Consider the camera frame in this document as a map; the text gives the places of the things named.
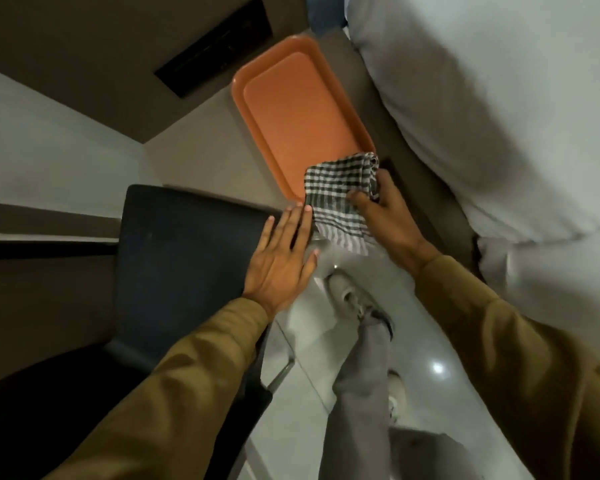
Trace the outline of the person's right hand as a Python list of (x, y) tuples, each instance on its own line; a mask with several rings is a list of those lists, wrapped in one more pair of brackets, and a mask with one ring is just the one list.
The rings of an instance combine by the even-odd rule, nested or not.
[(378, 169), (376, 180), (377, 209), (358, 213), (392, 261), (416, 279), (426, 265), (441, 256), (441, 252), (424, 238), (390, 173)]

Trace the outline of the person's left hand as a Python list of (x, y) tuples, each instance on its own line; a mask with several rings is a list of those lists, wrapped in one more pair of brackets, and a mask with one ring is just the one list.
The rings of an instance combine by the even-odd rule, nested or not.
[(246, 273), (242, 296), (261, 306), (269, 322), (291, 306), (303, 292), (299, 291), (299, 276), (310, 252), (313, 209), (305, 204), (296, 205), (303, 205), (303, 219), (294, 236), (293, 248), (290, 251), (281, 250), (282, 213), (279, 219), (275, 218), (272, 250), (256, 256), (255, 249)]

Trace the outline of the black white checked cloth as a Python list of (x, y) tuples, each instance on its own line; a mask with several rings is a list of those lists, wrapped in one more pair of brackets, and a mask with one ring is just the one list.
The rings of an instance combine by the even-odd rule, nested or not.
[(305, 204), (313, 209), (318, 233), (356, 255), (367, 256), (377, 243), (347, 195), (350, 191), (359, 191), (378, 203), (378, 168), (378, 156), (374, 152), (362, 152), (311, 166), (304, 175)]

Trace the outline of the person's left forearm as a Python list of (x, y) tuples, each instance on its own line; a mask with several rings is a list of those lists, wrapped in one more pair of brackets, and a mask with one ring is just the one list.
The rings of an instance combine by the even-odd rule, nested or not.
[(248, 298), (230, 301), (177, 341), (43, 480), (203, 480), (272, 316)]

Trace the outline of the person's right forearm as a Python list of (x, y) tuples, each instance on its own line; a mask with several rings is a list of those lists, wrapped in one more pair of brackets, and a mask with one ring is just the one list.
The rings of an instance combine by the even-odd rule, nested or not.
[(448, 337), (492, 418), (536, 480), (600, 480), (600, 359), (536, 322), (451, 257), (416, 296)]

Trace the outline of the person's left white shoe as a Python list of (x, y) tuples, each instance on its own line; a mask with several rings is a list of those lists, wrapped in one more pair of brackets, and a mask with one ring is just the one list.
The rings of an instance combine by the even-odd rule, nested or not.
[(391, 317), (352, 275), (336, 267), (324, 282), (329, 298), (339, 313), (359, 324), (379, 322), (387, 329), (390, 340), (394, 338), (395, 327)]

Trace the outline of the person's white shoe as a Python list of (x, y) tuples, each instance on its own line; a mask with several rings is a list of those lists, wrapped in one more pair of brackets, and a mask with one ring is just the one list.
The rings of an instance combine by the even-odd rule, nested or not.
[(336, 267), (324, 282), (329, 298), (339, 313), (359, 324), (379, 322), (387, 329), (390, 340), (394, 338), (395, 327), (391, 317), (352, 275)]
[(387, 373), (387, 380), (390, 425), (394, 428), (407, 428), (409, 411), (405, 386), (397, 371), (392, 369)]

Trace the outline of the black chair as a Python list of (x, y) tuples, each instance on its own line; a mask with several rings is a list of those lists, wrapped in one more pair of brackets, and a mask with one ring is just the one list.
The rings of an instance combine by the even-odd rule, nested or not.
[(116, 243), (0, 241), (0, 480), (40, 480), (240, 297), (279, 211), (128, 188)]

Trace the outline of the orange plastic tray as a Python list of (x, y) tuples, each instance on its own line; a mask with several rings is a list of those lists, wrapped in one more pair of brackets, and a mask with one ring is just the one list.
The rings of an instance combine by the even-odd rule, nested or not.
[(246, 63), (232, 97), (281, 193), (303, 201), (307, 168), (376, 152), (318, 42), (289, 36)]

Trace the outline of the person's left leg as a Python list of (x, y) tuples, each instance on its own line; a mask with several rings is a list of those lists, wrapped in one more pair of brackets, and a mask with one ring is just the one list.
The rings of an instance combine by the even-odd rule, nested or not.
[(358, 339), (333, 385), (319, 480), (389, 480), (388, 374), (391, 334), (375, 317), (363, 319)]

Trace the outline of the person's leg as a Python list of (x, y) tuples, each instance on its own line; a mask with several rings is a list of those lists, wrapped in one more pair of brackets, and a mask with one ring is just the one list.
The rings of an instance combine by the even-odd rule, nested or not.
[(363, 319), (358, 339), (333, 385), (319, 480), (389, 480), (388, 374), (391, 334), (375, 317)]
[(391, 480), (483, 480), (469, 451), (444, 433), (390, 428)]

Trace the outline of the person's right white shoe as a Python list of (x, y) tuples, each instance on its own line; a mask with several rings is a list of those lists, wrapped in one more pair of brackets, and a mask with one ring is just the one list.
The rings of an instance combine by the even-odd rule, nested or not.
[(409, 411), (405, 386), (397, 371), (392, 369), (387, 373), (387, 380), (390, 425), (394, 428), (407, 428)]

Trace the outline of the white bed sheet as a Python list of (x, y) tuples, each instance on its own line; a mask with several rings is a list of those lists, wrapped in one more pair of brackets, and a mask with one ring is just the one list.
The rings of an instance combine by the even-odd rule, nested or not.
[(576, 335), (600, 357), (600, 230), (545, 244), (480, 238), (478, 247), (488, 286), (529, 318)]

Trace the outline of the person's right leg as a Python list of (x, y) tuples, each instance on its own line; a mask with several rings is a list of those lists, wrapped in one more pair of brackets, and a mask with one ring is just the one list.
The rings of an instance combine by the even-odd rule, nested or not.
[(444, 433), (390, 428), (391, 480), (483, 480), (469, 451)]

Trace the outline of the black wall vent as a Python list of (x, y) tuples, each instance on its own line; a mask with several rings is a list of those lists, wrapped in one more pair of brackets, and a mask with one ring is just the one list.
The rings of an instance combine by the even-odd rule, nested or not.
[(273, 37), (262, 0), (250, 0), (199, 40), (158, 68), (154, 75), (184, 98), (251, 55)]

